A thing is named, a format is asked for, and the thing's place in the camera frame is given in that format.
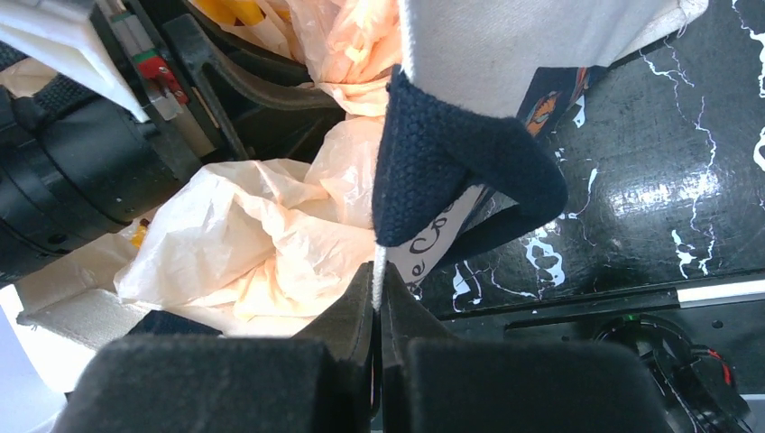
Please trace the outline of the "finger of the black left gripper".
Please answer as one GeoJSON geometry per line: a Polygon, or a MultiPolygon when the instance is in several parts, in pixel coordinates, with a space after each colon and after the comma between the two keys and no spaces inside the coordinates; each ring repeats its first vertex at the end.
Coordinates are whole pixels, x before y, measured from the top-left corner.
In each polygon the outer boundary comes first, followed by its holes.
{"type": "Polygon", "coordinates": [[[345,118],[332,97],[311,86],[305,66],[224,32],[188,1],[161,2],[161,33],[230,161],[313,161],[345,118]]]}

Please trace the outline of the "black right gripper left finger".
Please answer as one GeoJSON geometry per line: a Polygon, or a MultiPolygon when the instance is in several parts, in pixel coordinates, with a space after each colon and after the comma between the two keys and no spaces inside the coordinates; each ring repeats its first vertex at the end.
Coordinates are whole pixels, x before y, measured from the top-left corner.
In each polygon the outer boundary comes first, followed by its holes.
{"type": "Polygon", "coordinates": [[[58,432],[366,432],[372,274],[290,338],[135,334],[102,347],[58,432]]]}

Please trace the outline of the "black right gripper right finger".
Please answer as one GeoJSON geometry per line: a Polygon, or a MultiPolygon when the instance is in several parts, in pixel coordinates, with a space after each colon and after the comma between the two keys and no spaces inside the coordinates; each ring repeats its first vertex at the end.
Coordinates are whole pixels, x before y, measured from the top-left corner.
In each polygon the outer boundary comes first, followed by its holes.
{"type": "Polygon", "coordinates": [[[459,338],[380,270],[387,432],[665,432],[659,393],[626,348],[459,338]]]}

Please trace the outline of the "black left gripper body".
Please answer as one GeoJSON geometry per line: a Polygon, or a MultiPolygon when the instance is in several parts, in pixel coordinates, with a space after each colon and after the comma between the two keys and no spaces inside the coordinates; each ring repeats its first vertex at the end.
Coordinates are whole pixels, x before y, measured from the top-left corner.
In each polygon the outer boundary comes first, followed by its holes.
{"type": "MultiPolygon", "coordinates": [[[[94,2],[91,22],[150,120],[51,67],[52,81],[29,97],[2,86],[3,281],[124,229],[224,159],[217,125],[162,36],[163,1],[94,2]]],[[[37,59],[1,41],[2,66],[15,60],[37,59]]]]}

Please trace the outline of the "banana print plastic bag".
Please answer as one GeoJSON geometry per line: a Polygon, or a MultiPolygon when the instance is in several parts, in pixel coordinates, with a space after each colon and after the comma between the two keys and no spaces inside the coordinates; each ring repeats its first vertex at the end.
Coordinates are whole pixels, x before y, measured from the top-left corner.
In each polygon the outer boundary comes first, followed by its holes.
{"type": "Polygon", "coordinates": [[[291,1],[290,23],[315,88],[346,119],[312,163],[209,164],[162,205],[118,295],[157,307],[229,304],[240,320],[314,318],[372,260],[373,177],[401,60],[393,1],[291,1]]]}

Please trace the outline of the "beige canvas tote bag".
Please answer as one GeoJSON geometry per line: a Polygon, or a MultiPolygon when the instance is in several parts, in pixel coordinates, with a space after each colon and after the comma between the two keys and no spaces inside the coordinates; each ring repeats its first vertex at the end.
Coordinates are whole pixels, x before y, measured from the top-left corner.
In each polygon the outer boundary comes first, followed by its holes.
{"type": "MultiPolygon", "coordinates": [[[[401,60],[386,85],[371,198],[374,255],[408,271],[464,259],[558,217],[567,187],[537,142],[531,85],[607,67],[699,17],[705,1],[393,1],[401,60]]],[[[226,336],[289,337],[314,318],[240,320],[229,304],[168,307],[226,336]]]]}

